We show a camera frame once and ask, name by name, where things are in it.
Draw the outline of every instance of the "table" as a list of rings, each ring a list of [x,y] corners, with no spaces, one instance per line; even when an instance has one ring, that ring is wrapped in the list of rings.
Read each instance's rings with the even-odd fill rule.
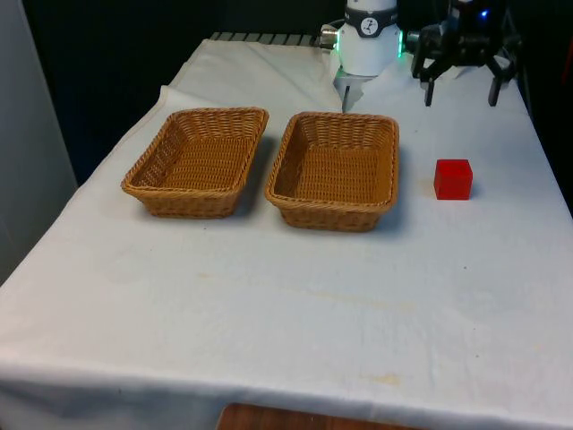
[[[230,405],[221,414],[217,430],[415,430],[345,418],[304,414],[290,410]]]
[[[0,288],[0,426],[212,429],[228,403],[473,429],[573,428],[573,223],[511,83],[397,61],[350,107],[401,128],[370,234],[286,226],[263,184],[288,119],[339,111],[318,50],[206,41]],[[266,108],[242,207],[154,219],[123,175],[182,108]],[[438,202],[436,159],[470,159]]]

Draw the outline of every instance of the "white wall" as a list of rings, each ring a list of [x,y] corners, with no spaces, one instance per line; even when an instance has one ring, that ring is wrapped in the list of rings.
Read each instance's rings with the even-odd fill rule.
[[[75,190],[19,0],[0,0],[0,284]]]

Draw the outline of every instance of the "basket rim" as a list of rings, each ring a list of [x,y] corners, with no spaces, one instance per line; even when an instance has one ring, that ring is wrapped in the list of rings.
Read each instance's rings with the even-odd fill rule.
[[[287,197],[285,195],[275,193],[274,189],[278,180],[278,172],[280,170],[280,166],[282,165],[283,159],[287,154],[288,144],[290,143],[292,134],[298,121],[305,117],[332,118],[341,116],[354,117],[356,119],[375,119],[392,124],[392,129],[394,131],[394,140],[392,145],[392,181],[390,184],[388,199],[383,202],[375,203],[354,203],[301,199]],[[388,211],[398,201],[398,160],[399,126],[398,122],[394,118],[381,115],[345,114],[338,112],[302,112],[293,116],[290,119],[288,126],[286,127],[282,142],[280,144],[280,150],[273,164],[272,171],[269,175],[267,186],[265,187],[265,197],[281,210],[353,211],[360,213],[382,214],[383,212]]]
[[[185,114],[209,114],[209,113],[232,113],[232,112],[244,112],[244,113],[259,113],[261,114],[261,120],[257,121],[259,129],[257,133],[253,136],[251,141],[251,147],[249,148],[248,157],[245,160],[243,169],[240,176],[236,181],[229,187],[213,188],[207,190],[198,190],[194,188],[167,188],[167,187],[157,187],[157,186],[137,186],[133,185],[131,182],[133,178],[141,171],[141,168],[145,162],[150,158],[153,152],[157,149],[162,141],[167,128],[175,121],[179,116],[184,116]],[[161,128],[159,129],[156,136],[153,138],[151,144],[147,149],[140,155],[133,167],[127,172],[124,180],[121,183],[122,189],[134,196],[134,197],[145,197],[145,198],[222,198],[229,195],[240,193],[247,183],[249,167],[254,159],[254,154],[257,151],[261,137],[265,132],[267,123],[269,121],[269,112],[261,107],[202,107],[195,109],[184,109],[178,110],[170,114]]]

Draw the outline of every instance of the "wicker basket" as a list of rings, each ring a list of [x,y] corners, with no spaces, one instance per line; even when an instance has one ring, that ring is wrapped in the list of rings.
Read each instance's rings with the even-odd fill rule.
[[[368,231],[398,199],[398,124],[384,116],[291,119],[266,196],[300,228]]]
[[[227,217],[246,185],[268,120],[255,107],[176,112],[122,188],[159,217]]]

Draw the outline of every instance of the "red block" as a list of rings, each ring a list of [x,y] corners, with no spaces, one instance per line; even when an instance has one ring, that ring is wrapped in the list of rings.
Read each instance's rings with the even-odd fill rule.
[[[466,159],[439,159],[433,186],[438,200],[469,200],[474,173]]]

